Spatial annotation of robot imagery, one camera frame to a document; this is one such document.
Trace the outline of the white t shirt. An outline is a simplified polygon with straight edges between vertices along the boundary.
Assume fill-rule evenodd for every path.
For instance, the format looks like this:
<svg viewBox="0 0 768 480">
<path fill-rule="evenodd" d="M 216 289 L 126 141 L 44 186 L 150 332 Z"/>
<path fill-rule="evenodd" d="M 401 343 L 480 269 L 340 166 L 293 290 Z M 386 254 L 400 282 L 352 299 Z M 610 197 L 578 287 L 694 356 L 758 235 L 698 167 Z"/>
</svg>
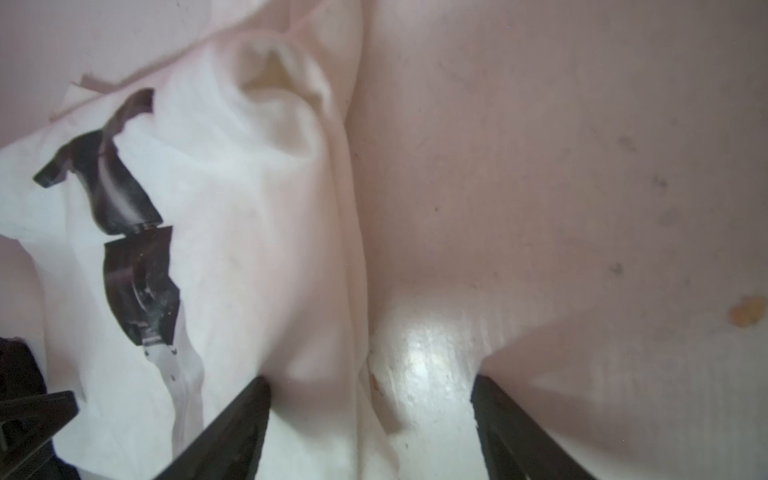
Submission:
<svg viewBox="0 0 768 480">
<path fill-rule="evenodd" d="M 1 233 L 42 286 L 66 463 L 150 479 L 254 379 L 260 479 L 394 479 L 371 404 L 345 120 L 358 1 L 216 1 L 173 62 L 1 151 Z"/>
</svg>

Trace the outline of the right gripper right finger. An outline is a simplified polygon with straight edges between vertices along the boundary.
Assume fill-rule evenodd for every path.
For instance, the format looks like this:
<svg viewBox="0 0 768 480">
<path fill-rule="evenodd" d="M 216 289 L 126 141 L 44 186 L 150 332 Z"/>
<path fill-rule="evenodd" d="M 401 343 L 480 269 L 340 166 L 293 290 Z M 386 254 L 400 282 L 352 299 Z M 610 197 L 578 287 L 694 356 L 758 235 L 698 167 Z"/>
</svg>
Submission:
<svg viewBox="0 0 768 480">
<path fill-rule="evenodd" d="M 491 378 L 475 378 L 471 403 L 491 480 L 594 480 Z"/>
</svg>

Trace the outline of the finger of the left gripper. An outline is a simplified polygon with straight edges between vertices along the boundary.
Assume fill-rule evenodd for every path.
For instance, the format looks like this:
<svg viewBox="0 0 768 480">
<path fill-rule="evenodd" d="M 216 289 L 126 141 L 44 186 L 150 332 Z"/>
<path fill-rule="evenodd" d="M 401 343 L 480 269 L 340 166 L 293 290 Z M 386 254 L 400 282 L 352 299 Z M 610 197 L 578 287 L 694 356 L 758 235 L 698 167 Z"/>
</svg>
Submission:
<svg viewBox="0 0 768 480">
<path fill-rule="evenodd" d="M 1 448 L 1 478 L 29 479 L 54 456 L 52 438 L 76 417 L 72 391 L 27 396 L 1 403 L 1 426 L 21 422 L 26 429 Z"/>
</svg>

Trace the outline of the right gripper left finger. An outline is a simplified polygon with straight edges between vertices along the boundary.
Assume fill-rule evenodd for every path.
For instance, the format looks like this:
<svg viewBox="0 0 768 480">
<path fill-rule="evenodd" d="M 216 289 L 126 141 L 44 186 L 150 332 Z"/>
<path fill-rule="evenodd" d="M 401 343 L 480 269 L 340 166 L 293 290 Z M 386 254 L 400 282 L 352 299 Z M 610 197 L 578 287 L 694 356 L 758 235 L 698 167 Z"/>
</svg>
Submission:
<svg viewBox="0 0 768 480">
<path fill-rule="evenodd" d="M 253 480 L 271 409 L 267 379 L 253 379 L 157 480 Z"/>
</svg>

